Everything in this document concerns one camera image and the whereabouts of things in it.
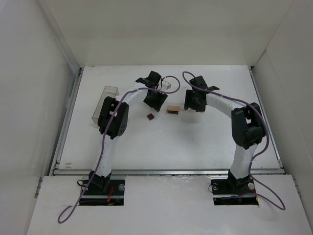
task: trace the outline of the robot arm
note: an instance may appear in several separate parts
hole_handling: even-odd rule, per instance
[[[207,94],[206,104],[221,111],[229,118],[232,118],[232,113],[235,109],[241,109],[245,107],[243,104],[227,100],[216,94]],[[248,149],[245,149],[244,147],[236,144],[234,162],[229,170],[235,179],[243,179],[249,175],[248,167],[256,148],[257,144],[253,144]]]
[[[134,93],[127,95],[127,97],[121,103],[116,116],[113,118],[112,123],[109,126],[107,132],[107,138],[105,138],[104,143],[104,153],[100,162],[99,167],[97,167],[97,163],[99,162],[100,154],[98,155],[96,164],[94,165],[92,171],[89,173],[89,178],[93,175],[96,171],[95,177],[92,179],[91,184],[96,186],[97,188],[101,189],[105,192],[108,189],[110,184],[110,176],[112,171],[112,162],[114,156],[114,150],[116,143],[119,137],[125,132],[128,122],[128,110],[129,108],[133,107],[136,103],[143,101],[150,107],[154,108],[156,111],[160,111],[162,104],[164,103],[165,99],[167,98],[166,94],[161,94],[151,90],[139,90],[139,88],[156,88],[159,84],[161,76],[151,71],[147,78],[139,78],[133,84],[128,91],[137,90]],[[122,95],[112,98],[106,97],[102,109],[100,112],[100,116],[98,119],[98,126],[99,131],[101,134],[104,134],[104,130],[111,118],[111,113],[115,110],[116,106],[120,102],[121,98],[124,96]]]
[[[208,91],[219,90],[214,86],[208,88],[202,76],[191,79],[190,83]],[[242,186],[250,179],[248,168],[251,158],[257,145],[265,136],[261,121],[251,108],[241,103],[194,88],[186,91],[185,110],[191,108],[196,112],[204,112],[206,105],[216,108],[231,118],[232,136],[236,143],[236,150],[233,164],[228,172],[228,179],[234,188]],[[251,105],[261,113],[258,104],[252,103]]]

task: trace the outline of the small wooden block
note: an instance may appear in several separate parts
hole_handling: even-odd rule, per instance
[[[149,115],[147,115],[147,118],[151,121],[152,119],[155,118],[155,116],[153,116],[153,114],[149,114]]]
[[[168,114],[178,114],[179,111],[180,111],[180,106],[174,106],[174,105],[167,106]]]

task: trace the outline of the clear plastic container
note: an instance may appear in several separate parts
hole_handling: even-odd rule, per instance
[[[98,119],[99,119],[99,115],[102,109],[102,105],[103,105],[103,101],[107,96],[110,97],[116,97],[119,95],[118,92],[118,88],[117,87],[110,87],[110,86],[106,86],[103,89],[102,95],[100,97],[100,100],[98,102],[98,105],[96,107],[96,110],[94,111],[93,115],[92,115],[92,120],[95,124],[98,124]]]

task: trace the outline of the white platform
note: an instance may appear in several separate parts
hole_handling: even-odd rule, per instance
[[[153,70],[162,76],[174,75],[181,89],[168,96],[159,113],[143,102],[129,112],[125,134],[117,143],[113,169],[228,169],[235,142],[231,136],[231,121],[219,111],[207,107],[205,113],[183,110],[185,91],[190,87],[181,73],[190,71],[202,75],[208,86],[217,86],[220,93],[257,102],[247,66],[96,66],[85,67],[74,106],[59,169],[92,168],[100,148],[100,133],[91,117],[105,86],[118,87],[120,94],[139,77]],[[169,79],[172,88],[175,80]],[[179,115],[166,113],[167,105],[179,105]],[[146,117],[152,113],[155,119]],[[258,147],[260,151],[265,138]],[[279,168],[274,148],[270,144],[254,169]]]
[[[257,176],[286,204],[281,211],[259,206],[214,206],[207,176],[131,176],[124,206],[78,206],[64,224],[61,211],[73,205],[78,176],[44,177],[28,235],[312,235],[289,175]],[[256,184],[258,193],[278,200]]]

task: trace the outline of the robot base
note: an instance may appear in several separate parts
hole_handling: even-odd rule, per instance
[[[259,205],[257,196],[253,194],[226,199],[226,197],[256,192],[254,188],[250,188],[251,186],[254,187],[252,179],[237,187],[234,187],[233,181],[229,178],[212,179],[210,186],[212,186],[214,205]]]
[[[103,192],[99,187],[90,184],[79,201],[80,206],[123,206],[125,179],[112,179],[108,189]]]

